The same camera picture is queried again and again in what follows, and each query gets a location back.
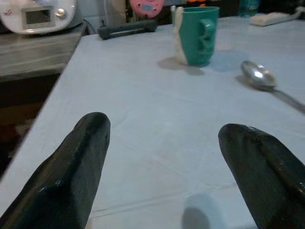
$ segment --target appliance display screen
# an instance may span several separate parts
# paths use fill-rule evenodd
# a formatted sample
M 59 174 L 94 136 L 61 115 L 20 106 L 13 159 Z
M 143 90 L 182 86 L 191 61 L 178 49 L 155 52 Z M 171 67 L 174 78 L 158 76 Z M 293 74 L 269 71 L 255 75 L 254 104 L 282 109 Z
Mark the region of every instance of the appliance display screen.
M 50 10 L 25 12 L 27 24 L 45 23 L 51 21 Z

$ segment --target white appliance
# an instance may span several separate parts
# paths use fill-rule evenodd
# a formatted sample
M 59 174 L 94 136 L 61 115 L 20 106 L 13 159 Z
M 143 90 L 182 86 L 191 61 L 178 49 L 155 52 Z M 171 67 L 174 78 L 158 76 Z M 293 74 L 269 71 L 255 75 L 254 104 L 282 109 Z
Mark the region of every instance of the white appliance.
M 82 21 L 77 0 L 0 0 L 0 19 L 21 34 L 59 31 Z

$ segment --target mug handle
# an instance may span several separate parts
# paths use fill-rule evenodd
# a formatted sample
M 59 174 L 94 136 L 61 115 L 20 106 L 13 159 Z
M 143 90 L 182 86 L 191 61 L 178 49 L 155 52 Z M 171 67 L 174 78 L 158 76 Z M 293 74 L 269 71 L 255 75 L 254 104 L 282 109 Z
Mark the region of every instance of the mug handle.
M 214 51 L 215 24 L 210 19 L 201 19 L 199 23 L 203 27 L 203 32 L 201 32 L 201 27 L 199 29 L 199 54 L 212 54 Z

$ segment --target pink object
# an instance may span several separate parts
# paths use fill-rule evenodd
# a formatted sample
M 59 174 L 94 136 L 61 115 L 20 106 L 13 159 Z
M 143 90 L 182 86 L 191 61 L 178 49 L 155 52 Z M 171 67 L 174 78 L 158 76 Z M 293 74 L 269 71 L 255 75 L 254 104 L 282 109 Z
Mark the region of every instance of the pink object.
M 138 16 L 153 18 L 162 10 L 164 0 L 130 0 L 130 5 Z

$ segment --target white table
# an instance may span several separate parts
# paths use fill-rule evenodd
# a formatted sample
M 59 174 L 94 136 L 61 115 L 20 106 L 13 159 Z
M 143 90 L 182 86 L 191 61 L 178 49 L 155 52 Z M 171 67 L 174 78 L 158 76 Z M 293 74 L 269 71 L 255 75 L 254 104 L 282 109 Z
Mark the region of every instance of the white table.
M 305 162 L 304 116 L 238 80 L 260 62 L 305 103 L 304 21 L 268 27 L 220 19 L 206 67 L 177 64 L 172 25 L 102 41 L 83 37 L 0 185 L 0 214 L 86 113 L 111 142 L 87 229 L 256 228 L 218 146 L 227 123 L 264 130 Z

